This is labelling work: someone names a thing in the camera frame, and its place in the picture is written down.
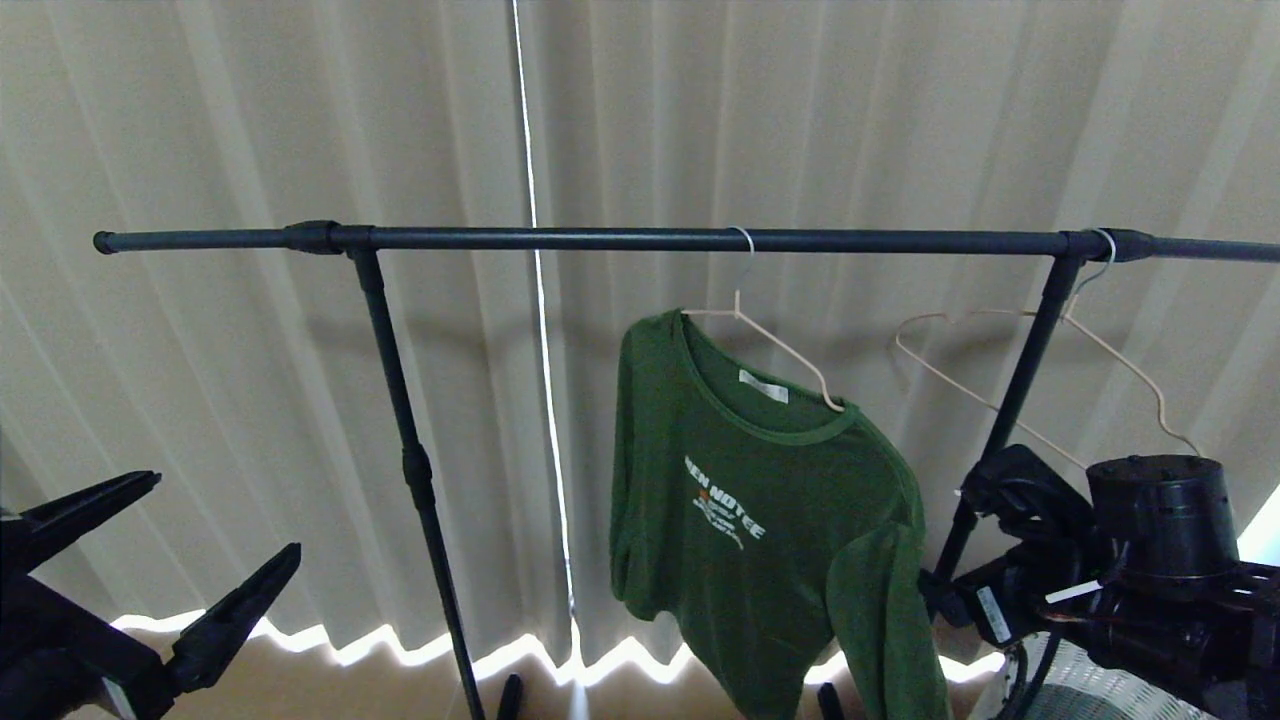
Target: black metal rack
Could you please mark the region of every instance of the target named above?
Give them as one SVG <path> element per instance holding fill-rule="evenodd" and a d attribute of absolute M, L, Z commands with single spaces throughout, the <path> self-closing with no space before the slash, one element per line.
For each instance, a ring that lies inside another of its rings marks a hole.
<path fill-rule="evenodd" d="M 1098 232 L 969 232 L 969 231 L 858 231 L 858 229 L 753 229 L 758 252 L 870 252 L 943 255 L 1043 255 L 1053 258 L 1027 341 L 1009 380 L 983 457 L 1005 447 L 1023 402 L 1030 391 L 1044 350 L 1062 307 L 1070 297 L 1080 268 L 1088 261 L 1128 263 L 1143 258 L 1244 260 L 1280 263 L 1280 245 L 1153 237 L 1137 231 Z M 93 236 L 93 246 L 110 255 L 141 250 L 198 249 L 289 249 L 319 255 L 346 254 L 355 261 L 365 293 L 374 336 L 381 357 L 396 425 L 399 429 L 404 480 L 413 497 L 426 537 L 428 553 L 444 607 L 444 620 L 453 641 L 454 660 L 472 720 L 484 720 L 458 614 L 453 574 L 440 534 L 440 520 L 431 489 L 431 465 L 417 438 L 413 410 L 404 386 L 392 327 L 379 250 L 653 250 L 653 251 L 746 251 L 736 229 L 675 228 L 379 228 L 314 220 L 282 229 L 178 231 L 110 233 Z M 955 512 L 934 575 L 950 579 L 977 525 L 978 515 L 961 498 Z M 498 707 L 498 720 L 513 720 L 518 712 L 522 683 L 509 675 Z M 835 691 L 819 693 L 826 717 L 840 717 Z"/>

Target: green shirt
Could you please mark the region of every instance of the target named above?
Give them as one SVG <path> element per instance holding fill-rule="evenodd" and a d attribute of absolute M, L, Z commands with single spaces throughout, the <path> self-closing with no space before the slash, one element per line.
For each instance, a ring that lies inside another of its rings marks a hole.
<path fill-rule="evenodd" d="M 673 614 L 748 717 L 794 717 L 833 633 L 870 717 L 947 717 L 915 587 L 919 489 L 870 420 L 838 404 L 745 368 L 680 310 L 632 325 L 613 594 L 643 620 Z"/>

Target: light under curtain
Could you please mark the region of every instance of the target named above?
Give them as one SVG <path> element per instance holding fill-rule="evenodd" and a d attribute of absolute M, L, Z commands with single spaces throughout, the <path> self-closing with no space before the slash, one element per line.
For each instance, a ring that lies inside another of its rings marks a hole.
<path fill-rule="evenodd" d="M 151 468 L 147 501 L 44 577 L 90 610 L 207 607 L 287 541 L 270 618 L 344 646 L 444 630 L 355 273 L 273 251 L 102 261 L 93 231 L 530 222 L 506 3 L 0 5 L 0 495 Z M 1275 241 L 1280 10 L 1212 3 L 526 3 L 541 225 L 1134 227 Z M 741 256 L 544 252 L 581 660 L 675 624 L 609 593 L 618 342 L 731 302 Z M 521 252 L 384 254 L 472 653 L 570 603 Z M 744 309 L 822 368 L 922 483 L 928 553 L 989 414 L 895 356 L 911 315 L 1033 306 L 1032 259 L 762 256 Z M 1280 273 L 1117 265 L 1076 316 L 1156 377 L 1244 528 L 1280 483 Z M 710 323 L 744 361 L 805 372 Z M 908 341 L 992 395 L 1025 327 Z M 1024 419 L 1082 459 L 1176 451 L 1146 388 L 1062 333 Z M 1034 441 L 1015 433 L 1015 441 Z M 1083 487 L 1083 477 L 1057 469 Z M 977 533 L 968 562 L 1002 550 Z"/>

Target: white neck label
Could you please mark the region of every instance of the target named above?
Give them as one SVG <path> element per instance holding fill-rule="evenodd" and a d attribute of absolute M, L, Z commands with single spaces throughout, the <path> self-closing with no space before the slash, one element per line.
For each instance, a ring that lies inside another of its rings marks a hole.
<path fill-rule="evenodd" d="M 778 402 L 782 404 L 791 402 L 791 391 L 788 391 L 782 386 L 773 386 L 765 382 L 760 382 L 759 378 L 742 369 L 737 370 L 737 379 L 739 382 L 744 382 L 754 387 L 755 389 L 763 392 L 764 395 L 772 397 L 773 400 L 777 400 Z"/>

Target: white hanger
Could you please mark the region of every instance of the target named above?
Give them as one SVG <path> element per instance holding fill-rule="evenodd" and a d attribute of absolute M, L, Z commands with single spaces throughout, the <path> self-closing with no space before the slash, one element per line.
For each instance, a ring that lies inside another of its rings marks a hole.
<path fill-rule="evenodd" d="M 781 347 L 782 350 L 786 350 L 787 352 L 790 352 L 791 356 L 795 357 L 796 360 L 799 360 L 800 363 L 803 363 L 805 368 L 809 368 L 810 370 L 813 370 L 813 374 L 818 375 L 818 384 L 822 387 L 822 400 L 827 404 L 827 407 L 831 407 L 832 410 L 835 410 L 837 413 L 844 413 L 845 409 L 842 406 L 840 406 L 840 404 L 837 404 L 835 400 L 832 400 L 831 398 L 831 393 L 827 392 L 827 378 L 824 378 L 822 375 L 822 370 L 819 370 L 817 365 L 814 365 L 813 363 L 805 360 L 804 355 L 800 355 L 799 352 L 796 352 L 795 350 L 792 350 L 790 345 L 787 345 L 787 343 L 782 342 L 781 340 L 778 340 L 777 337 L 774 337 L 773 333 L 771 333 L 769 331 L 762 328 L 759 323 L 756 323 L 755 320 L 748 318 L 746 314 L 742 313 L 742 291 L 741 291 L 741 286 L 742 286 L 742 281 L 746 279 L 748 273 L 751 272 L 751 261 L 755 260 L 755 241 L 751 240 L 751 233 L 746 232 L 745 229 L 742 229 L 742 228 L 740 228 L 737 225 L 733 225 L 731 229 L 735 229 L 735 231 L 742 233 L 744 237 L 746 237 L 748 247 L 751 251 L 751 256 L 746 259 L 746 265 L 742 268 L 741 274 L 737 275 L 737 282 L 733 283 L 733 309 L 732 310 L 684 310 L 684 314 L 685 315 L 724 315 L 724 316 L 728 316 L 728 318 L 736 318 L 739 320 L 742 320 L 744 323 L 746 323 L 748 325 L 750 325 L 753 329 L 755 329 L 758 333 L 760 333 L 764 337 L 772 340 L 778 347 Z"/>
<path fill-rule="evenodd" d="M 1084 290 L 1084 286 L 1087 286 L 1091 282 L 1101 278 L 1103 273 L 1106 273 L 1107 270 L 1110 270 L 1111 269 L 1111 263 L 1115 261 L 1115 258 L 1116 258 L 1116 241 L 1115 241 L 1114 237 L 1111 237 L 1111 233 L 1108 233 L 1107 231 L 1101 229 L 1101 228 L 1093 228 L 1093 232 L 1101 234 L 1103 238 L 1106 238 L 1107 243 L 1111 245 L 1111 255 L 1107 258 L 1107 264 L 1103 265 L 1101 270 L 1098 270 L 1097 273 L 1093 273 L 1092 275 L 1089 275 L 1088 278 L 1085 278 L 1084 281 L 1082 281 L 1080 284 L 1075 286 L 1075 292 L 1071 293 L 1071 300 L 1066 304 L 1066 310 L 1062 313 L 1062 316 L 1060 318 L 1060 320 L 1064 322 L 1064 323 L 1066 323 L 1066 324 L 1069 324 L 1069 325 L 1071 325 L 1076 331 L 1079 331 L 1084 337 L 1089 338 L 1098 347 L 1101 347 L 1102 350 L 1105 350 L 1108 355 L 1111 355 L 1112 357 L 1115 357 L 1116 360 L 1119 360 L 1120 364 L 1124 365 L 1125 368 L 1128 368 L 1134 375 L 1138 375 L 1138 379 L 1140 379 L 1143 383 L 1146 383 L 1146 386 L 1149 387 L 1151 392 L 1155 393 L 1155 396 L 1156 396 L 1156 419 L 1160 423 L 1160 429 L 1164 430 L 1164 433 L 1167 434 L 1169 437 L 1172 437 L 1172 438 L 1179 439 L 1183 443 L 1185 443 L 1187 447 L 1189 447 L 1192 450 L 1192 452 L 1194 452 L 1196 455 L 1201 455 L 1199 448 L 1196 447 L 1196 443 L 1192 442 L 1190 438 L 1188 438 L 1187 436 L 1184 436 L 1181 433 L 1176 433 L 1172 429 L 1170 429 L 1169 421 L 1165 419 L 1165 393 L 1160 389 L 1160 386 L 1156 384 L 1156 380 L 1151 379 L 1151 375 L 1148 375 L 1147 373 L 1144 373 L 1132 360 L 1129 360 L 1128 357 L 1125 357 L 1124 355 L 1121 355 L 1119 350 L 1116 350 L 1115 347 L 1111 347 L 1111 345 L 1107 343 L 1107 341 L 1105 341 L 1101 337 L 1098 337 L 1097 333 L 1094 333 L 1089 328 L 1084 327 L 1079 320 L 1076 320 L 1071 315 L 1071 313 L 1075 310 L 1075 302 L 1080 299 L 1080 291 Z M 955 379 L 952 379 L 951 377 L 948 377 L 946 373 L 943 373 L 942 370 L 940 370 L 936 366 L 933 366 L 932 364 L 929 364 L 928 360 L 925 360 L 924 357 L 920 357 L 919 354 L 916 354 L 915 351 L 910 350 L 909 347 L 906 347 L 906 345 L 902 343 L 902 331 L 906 329 L 906 325 L 909 325 L 911 323 L 915 323 L 918 320 L 924 320 L 924 319 L 928 319 L 928 318 L 942 318 L 943 320 L 947 322 L 948 325 L 959 325 L 960 323 L 968 320 L 969 318 L 972 318 L 974 315 L 1034 316 L 1036 313 L 1032 311 L 1032 310 L 995 310 L 995 309 L 983 307 L 983 309 L 979 309 L 979 310 L 970 310 L 969 313 L 965 313 L 959 320 L 952 320 L 951 316 L 947 313 L 925 313 L 923 315 L 916 315 L 914 318 L 908 318 L 906 320 L 902 320 L 902 324 L 900 324 L 897 327 L 897 332 L 893 333 L 893 345 L 896 345 L 899 347 L 899 350 L 901 350 L 902 352 L 905 352 L 909 357 L 911 357 L 913 360 L 915 360 L 916 363 L 919 363 L 920 365 L 923 365 L 925 370 L 933 373 L 934 375 L 937 375 L 938 378 L 941 378 L 943 382 L 948 383 L 951 387 L 959 389 L 960 392 L 968 395 L 969 397 L 977 400 L 978 402 L 986 405 L 987 407 L 989 407 L 992 410 L 998 410 L 998 406 L 995 402 L 992 402 L 992 401 L 987 400 L 986 397 L 982 397 L 977 392 L 974 392 L 974 391 L 964 387 L 963 384 L 960 384 L 959 382 L 956 382 Z M 1021 429 L 1024 429 L 1024 430 L 1027 430 L 1036 439 L 1043 442 L 1046 446 L 1048 446 L 1051 450 L 1053 450 L 1055 452 L 1057 452 L 1059 455 L 1061 455 L 1062 457 L 1065 457 L 1073 465 L 1079 466 L 1082 470 L 1088 469 L 1088 465 L 1085 465 L 1084 462 L 1082 462 L 1080 460 L 1078 460 L 1075 456 L 1073 456 L 1066 450 L 1062 450 L 1061 447 L 1059 447 L 1056 443 L 1053 443 L 1052 441 L 1050 441 L 1048 438 L 1046 438 L 1043 434 L 1041 434 L 1041 433 L 1036 432 L 1034 429 L 1032 429 L 1030 427 L 1028 427 L 1021 420 L 1018 421 L 1018 427 L 1021 428 Z"/>

